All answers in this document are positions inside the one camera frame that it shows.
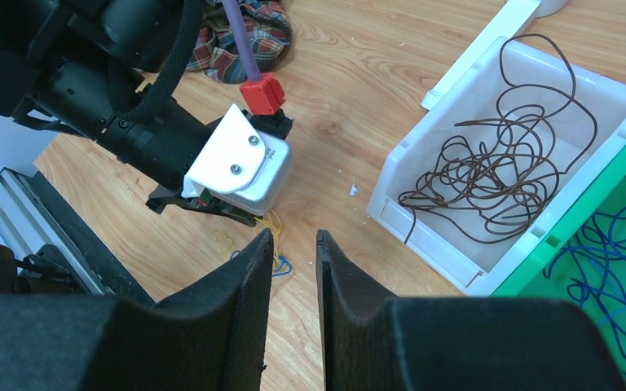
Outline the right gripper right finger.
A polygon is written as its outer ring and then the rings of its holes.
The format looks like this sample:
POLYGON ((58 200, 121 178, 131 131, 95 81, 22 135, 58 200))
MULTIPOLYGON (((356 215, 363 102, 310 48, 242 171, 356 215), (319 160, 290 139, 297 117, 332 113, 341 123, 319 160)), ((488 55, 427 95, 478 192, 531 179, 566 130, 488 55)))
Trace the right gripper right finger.
POLYGON ((401 297, 316 237, 327 390, 625 390, 589 317, 540 298, 401 297))

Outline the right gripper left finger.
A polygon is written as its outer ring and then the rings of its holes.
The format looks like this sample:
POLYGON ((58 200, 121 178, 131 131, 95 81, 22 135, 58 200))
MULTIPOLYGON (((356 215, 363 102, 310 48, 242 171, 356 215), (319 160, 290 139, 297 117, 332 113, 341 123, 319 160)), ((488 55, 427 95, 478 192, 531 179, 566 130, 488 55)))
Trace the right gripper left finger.
POLYGON ((0 390, 257 390, 273 235, 152 306, 23 292, 0 245, 0 390))

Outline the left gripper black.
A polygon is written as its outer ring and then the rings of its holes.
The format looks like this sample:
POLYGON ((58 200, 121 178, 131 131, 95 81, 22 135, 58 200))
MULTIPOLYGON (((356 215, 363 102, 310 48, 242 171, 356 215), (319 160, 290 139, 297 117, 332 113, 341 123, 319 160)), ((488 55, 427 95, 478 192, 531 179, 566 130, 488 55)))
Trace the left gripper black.
POLYGON ((255 227, 258 219, 258 216, 212 196, 207 190, 202 191, 197 197, 184 198, 180 191, 157 186, 148 196, 145 205, 157 214, 161 214, 166 206, 175 205, 187 211, 227 217, 249 227, 255 227))

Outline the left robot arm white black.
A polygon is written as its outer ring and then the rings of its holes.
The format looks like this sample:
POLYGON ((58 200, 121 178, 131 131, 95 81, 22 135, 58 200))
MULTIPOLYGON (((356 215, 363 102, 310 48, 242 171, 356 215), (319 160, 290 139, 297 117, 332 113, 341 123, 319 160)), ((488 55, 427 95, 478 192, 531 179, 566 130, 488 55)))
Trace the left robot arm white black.
POLYGON ((253 214, 183 194, 214 131, 173 92, 203 24, 200 1, 0 1, 0 116, 87 138, 157 183, 168 204, 253 226, 253 214))

